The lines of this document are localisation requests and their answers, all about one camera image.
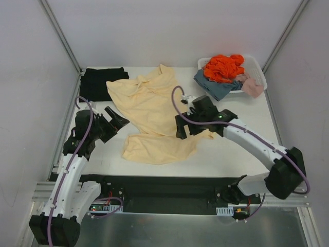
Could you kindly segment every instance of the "beige t-shirt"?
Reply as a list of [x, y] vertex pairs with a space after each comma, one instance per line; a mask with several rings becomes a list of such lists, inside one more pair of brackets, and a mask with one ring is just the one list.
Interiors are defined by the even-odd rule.
[[[202, 137], [212, 138], [208, 130], [184, 140], [176, 137], [177, 112], [171, 93], [178, 83], [172, 68], [160, 65], [147, 76], [108, 81], [106, 85], [118, 110], [141, 132], [128, 136], [123, 158], [150, 164], [186, 160], [196, 152]], [[180, 102], [180, 96], [177, 90], [175, 102], [179, 110], [185, 112], [187, 107]]]

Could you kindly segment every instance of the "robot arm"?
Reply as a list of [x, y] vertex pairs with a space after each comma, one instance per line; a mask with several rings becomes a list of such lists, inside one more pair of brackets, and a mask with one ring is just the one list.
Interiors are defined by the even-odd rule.
[[267, 141], [248, 128], [234, 113], [229, 110], [219, 112], [208, 96], [195, 98], [183, 95], [181, 101], [189, 107], [182, 116], [175, 117], [178, 138], [187, 138], [185, 125], [188, 125], [190, 135], [209, 129], [246, 149], [269, 170], [255, 176], [241, 176], [221, 192], [221, 198], [226, 202], [239, 204], [246, 196], [265, 192], [271, 192], [277, 198], [286, 199], [303, 181], [300, 173], [284, 157], [288, 156], [293, 160], [305, 175], [303, 156], [297, 148], [288, 150]]
[[100, 184], [94, 181], [83, 183], [80, 191], [76, 193], [80, 176], [92, 151], [95, 141], [101, 139], [104, 143], [110, 140], [117, 132], [127, 125], [129, 121], [116, 114], [110, 107], [105, 111], [112, 118], [108, 122], [103, 114], [94, 110], [93, 122], [77, 154], [78, 145], [87, 132], [90, 121], [90, 110], [77, 112], [76, 126], [63, 147], [63, 163], [61, 172], [56, 180], [54, 189], [40, 215], [32, 215], [29, 226], [39, 244], [48, 244], [47, 223], [51, 217], [51, 238], [55, 246], [74, 246], [80, 234], [80, 223], [89, 211], [90, 205], [101, 193]]

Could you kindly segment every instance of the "white table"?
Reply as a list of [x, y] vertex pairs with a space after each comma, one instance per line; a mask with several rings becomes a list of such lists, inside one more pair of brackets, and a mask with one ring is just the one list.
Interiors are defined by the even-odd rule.
[[[147, 75], [153, 67], [125, 67], [130, 78]], [[202, 88], [193, 80], [197, 68], [174, 68], [178, 83], [186, 94], [201, 96], [205, 94]], [[218, 110], [229, 109], [264, 138], [278, 143], [272, 123], [270, 111], [264, 93], [257, 99], [241, 94], [231, 94], [220, 102], [213, 100]], [[104, 111], [110, 106], [119, 111], [113, 102], [96, 102], [96, 109], [110, 120]], [[70, 129], [74, 127], [74, 117]], [[122, 128], [118, 134], [103, 144], [96, 141], [89, 163], [83, 174], [127, 175], [127, 176], [161, 176], [161, 177], [240, 177], [267, 172], [267, 169], [250, 153], [239, 145], [220, 136], [214, 140], [202, 139], [197, 146], [197, 153], [186, 161], [173, 162], [164, 165], [150, 165], [127, 161], [121, 157], [123, 145], [129, 134], [139, 133], [131, 123]]]

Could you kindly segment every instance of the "black cloth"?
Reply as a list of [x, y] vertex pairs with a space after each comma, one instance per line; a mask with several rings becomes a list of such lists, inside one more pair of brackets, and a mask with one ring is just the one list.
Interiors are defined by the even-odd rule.
[[80, 96], [88, 101], [110, 101], [112, 100], [107, 92], [107, 81], [129, 79], [128, 72], [124, 68], [107, 69], [86, 69], [86, 73], [81, 77]]

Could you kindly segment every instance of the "laundry basket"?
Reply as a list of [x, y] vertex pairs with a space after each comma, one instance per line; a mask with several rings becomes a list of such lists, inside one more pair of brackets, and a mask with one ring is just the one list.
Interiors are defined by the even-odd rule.
[[[263, 85], [264, 90], [267, 89], [265, 76], [256, 59], [248, 55], [243, 55], [243, 57], [245, 61], [241, 66], [245, 68], [245, 72], [247, 72], [251, 78], [256, 80], [257, 85]], [[211, 58], [200, 58], [197, 62], [197, 68], [202, 69], [209, 62], [210, 59]], [[230, 94], [236, 93], [243, 93], [243, 91], [235, 90], [230, 92]]]

